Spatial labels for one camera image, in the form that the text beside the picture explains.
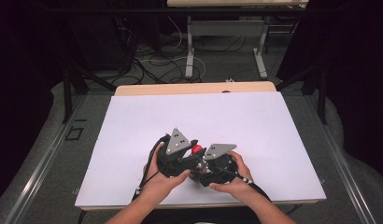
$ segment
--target metal frame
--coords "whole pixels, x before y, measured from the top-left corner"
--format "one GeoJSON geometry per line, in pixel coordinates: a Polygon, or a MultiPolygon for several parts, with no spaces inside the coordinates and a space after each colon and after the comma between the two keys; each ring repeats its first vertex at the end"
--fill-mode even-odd
{"type": "Polygon", "coordinates": [[[101,8],[50,8],[39,4],[43,12],[66,16],[77,15],[123,15],[123,16],[301,16],[332,17],[343,10],[336,9],[284,9],[284,8],[244,8],[244,7],[189,7],[189,8],[139,8],[139,9],[101,9],[101,8]]]}
{"type": "MultiPolygon", "coordinates": [[[[76,111],[78,111],[81,108],[85,98],[85,95],[78,96],[74,105],[75,113],[73,113],[73,115],[70,117],[71,120],[76,115],[76,111]]],[[[16,201],[15,205],[8,214],[5,224],[21,223],[29,206],[31,205],[34,197],[36,196],[37,191],[40,189],[40,186],[42,185],[46,174],[49,172],[50,167],[54,162],[55,157],[58,154],[58,151],[64,141],[65,135],[68,133],[70,128],[70,121],[64,123],[61,126],[52,144],[47,148],[45,154],[43,155],[43,158],[40,160],[28,183],[25,185],[25,188],[23,189],[19,199],[16,201]]]]}
{"type": "Polygon", "coordinates": [[[264,21],[192,21],[188,17],[188,58],[186,63],[186,78],[192,77],[194,48],[192,47],[192,37],[194,35],[249,35],[259,36],[259,44],[253,49],[258,72],[261,79],[268,78],[264,62],[262,59],[262,50],[267,35],[270,18],[265,17],[264,21]]]}
{"type": "Polygon", "coordinates": [[[329,131],[327,125],[323,124],[320,120],[319,115],[317,114],[317,109],[315,108],[315,103],[313,102],[312,96],[305,96],[308,108],[311,111],[311,114],[314,116],[315,121],[320,126],[323,136],[328,144],[329,153],[332,157],[334,166],[337,169],[337,173],[340,175],[340,178],[343,181],[343,184],[348,192],[348,196],[354,204],[355,211],[357,212],[360,220],[363,224],[375,223],[375,218],[370,211],[366,201],[364,200],[361,191],[352,176],[352,173],[348,169],[348,163],[346,158],[343,155],[343,152],[334,141],[334,138],[329,131]]]}

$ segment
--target table leg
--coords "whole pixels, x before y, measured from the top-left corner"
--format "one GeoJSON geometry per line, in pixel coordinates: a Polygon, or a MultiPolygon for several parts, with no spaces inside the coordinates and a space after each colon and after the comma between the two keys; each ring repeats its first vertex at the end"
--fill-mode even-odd
{"type": "Polygon", "coordinates": [[[186,61],[185,78],[192,78],[194,48],[192,47],[192,18],[188,16],[188,59],[186,61]]]}
{"type": "Polygon", "coordinates": [[[259,46],[257,49],[253,49],[253,54],[255,56],[256,64],[258,65],[258,72],[261,79],[266,80],[268,78],[267,71],[264,66],[262,59],[262,51],[264,48],[264,41],[267,36],[268,26],[270,24],[270,17],[264,17],[264,23],[260,34],[259,46]]]}

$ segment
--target black curtain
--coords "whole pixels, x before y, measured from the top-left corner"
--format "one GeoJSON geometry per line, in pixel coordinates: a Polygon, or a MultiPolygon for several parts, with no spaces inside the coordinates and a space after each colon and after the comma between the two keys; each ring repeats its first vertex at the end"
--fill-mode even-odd
{"type": "Polygon", "coordinates": [[[308,7],[344,3],[338,17],[302,18],[277,77],[288,80],[330,49],[327,94],[343,122],[343,147],[383,175],[383,1],[311,0],[308,7]],[[339,24],[333,48],[327,44],[339,24]]]}
{"type": "Polygon", "coordinates": [[[20,169],[62,80],[48,32],[29,1],[0,1],[0,197],[20,169]]]}

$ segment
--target person's left hand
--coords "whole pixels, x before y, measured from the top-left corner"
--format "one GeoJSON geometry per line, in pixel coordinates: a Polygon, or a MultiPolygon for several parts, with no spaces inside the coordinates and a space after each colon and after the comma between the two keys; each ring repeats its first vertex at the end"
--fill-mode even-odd
{"type": "Polygon", "coordinates": [[[157,167],[157,155],[163,146],[163,143],[160,143],[153,154],[151,165],[149,167],[149,171],[147,174],[146,179],[151,180],[148,181],[148,183],[145,184],[145,186],[142,188],[142,191],[140,192],[139,197],[144,198],[144,200],[147,200],[150,205],[156,206],[160,202],[162,202],[171,192],[171,190],[178,186],[179,184],[183,183],[185,179],[189,176],[190,170],[184,171],[182,174],[174,177],[166,177],[162,173],[159,172],[159,169],[157,167]]]}

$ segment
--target black controller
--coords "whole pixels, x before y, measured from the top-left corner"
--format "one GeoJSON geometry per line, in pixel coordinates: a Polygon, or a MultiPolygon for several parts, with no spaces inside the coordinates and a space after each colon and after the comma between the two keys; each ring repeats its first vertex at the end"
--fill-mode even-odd
{"type": "Polygon", "coordinates": [[[157,157],[159,171],[165,176],[177,176],[191,170],[190,178],[204,187],[210,183],[231,182],[237,165],[227,154],[236,148],[234,144],[212,144],[208,150],[197,145],[197,140],[189,141],[178,129],[162,138],[164,145],[157,157]]]}

